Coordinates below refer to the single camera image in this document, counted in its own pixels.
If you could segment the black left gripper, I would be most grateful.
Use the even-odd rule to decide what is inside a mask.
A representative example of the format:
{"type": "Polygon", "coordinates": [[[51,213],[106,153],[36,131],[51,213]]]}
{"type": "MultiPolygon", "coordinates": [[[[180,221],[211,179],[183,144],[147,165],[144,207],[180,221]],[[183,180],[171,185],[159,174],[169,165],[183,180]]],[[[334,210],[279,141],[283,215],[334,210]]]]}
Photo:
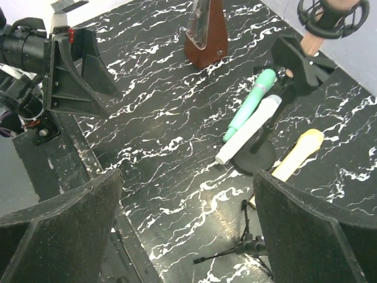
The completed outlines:
{"type": "Polygon", "coordinates": [[[44,42],[44,109],[92,117],[109,117],[100,95],[121,98],[108,72],[93,28],[54,28],[44,42]]]}

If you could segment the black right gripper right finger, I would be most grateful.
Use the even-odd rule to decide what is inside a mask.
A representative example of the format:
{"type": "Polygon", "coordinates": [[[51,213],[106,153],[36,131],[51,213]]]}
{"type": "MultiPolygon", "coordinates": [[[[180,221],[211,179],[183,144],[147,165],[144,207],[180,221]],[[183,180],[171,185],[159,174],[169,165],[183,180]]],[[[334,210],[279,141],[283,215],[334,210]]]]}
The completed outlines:
{"type": "Polygon", "coordinates": [[[376,282],[376,216],[326,202],[263,170],[253,186],[275,282],[376,282]]]}

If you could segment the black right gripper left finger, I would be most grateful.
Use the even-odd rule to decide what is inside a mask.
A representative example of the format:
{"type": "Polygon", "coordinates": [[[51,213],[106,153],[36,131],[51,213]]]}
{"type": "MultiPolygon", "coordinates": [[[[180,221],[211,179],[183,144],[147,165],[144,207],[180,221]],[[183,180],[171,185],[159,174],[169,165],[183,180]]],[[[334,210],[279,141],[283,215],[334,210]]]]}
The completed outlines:
{"type": "Polygon", "coordinates": [[[1,217],[1,282],[97,282],[121,195],[118,169],[1,217]]]}

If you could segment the white microphone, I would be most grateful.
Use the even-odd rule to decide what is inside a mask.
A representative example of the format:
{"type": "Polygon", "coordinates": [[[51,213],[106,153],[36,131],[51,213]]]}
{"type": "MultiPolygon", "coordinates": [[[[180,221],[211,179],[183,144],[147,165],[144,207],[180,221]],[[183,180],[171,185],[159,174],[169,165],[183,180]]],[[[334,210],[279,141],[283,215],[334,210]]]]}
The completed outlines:
{"type": "Polygon", "coordinates": [[[227,163],[235,154],[249,141],[255,133],[272,117],[282,98],[278,95],[270,95],[264,98],[256,111],[249,119],[235,132],[234,135],[223,145],[215,156],[219,164],[227,163]]]}

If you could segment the black round-base clip stand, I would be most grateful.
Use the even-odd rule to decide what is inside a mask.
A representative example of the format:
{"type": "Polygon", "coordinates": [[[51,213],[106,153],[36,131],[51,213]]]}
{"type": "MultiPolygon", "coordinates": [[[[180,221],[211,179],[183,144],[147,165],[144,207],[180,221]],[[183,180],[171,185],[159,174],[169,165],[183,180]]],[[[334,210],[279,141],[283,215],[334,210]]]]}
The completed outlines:
{"type": "Polygon", "coordinates": [[[246,175],[253,175],[259,169],[269,170],[273,166],[276,152],[269,136],[284,109],[297,97],[308,96],[318,89],[336,68],[336,64],[323,55],[305,54],[298,40],[290,35],[279,36],[271,48],[271,54],[273,70],[285,68],[290,70],[293,76],[278,76],[277,94],[282,98],[280,106],[231,159],[237,171],[246,175]]]}

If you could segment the pink microphone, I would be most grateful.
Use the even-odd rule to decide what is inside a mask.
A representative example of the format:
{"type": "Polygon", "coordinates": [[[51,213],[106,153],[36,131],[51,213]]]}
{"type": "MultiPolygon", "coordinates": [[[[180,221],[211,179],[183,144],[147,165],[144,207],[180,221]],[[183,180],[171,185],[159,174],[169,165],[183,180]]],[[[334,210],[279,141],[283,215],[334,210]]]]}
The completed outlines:
{"type": "Polygon", "coordinates": [[[368,1],[313,1],[304,8],[303,1],[297,6],[300,23],[307,30],[301,46],[307,55],[314,55],[321,48],[324,40],[344,38],[357,31],[369,15],[368,1]],[[362,15],[359,22],[353,19],[345,24],[348,16],[354,16],[360,8],[362,15]]]}

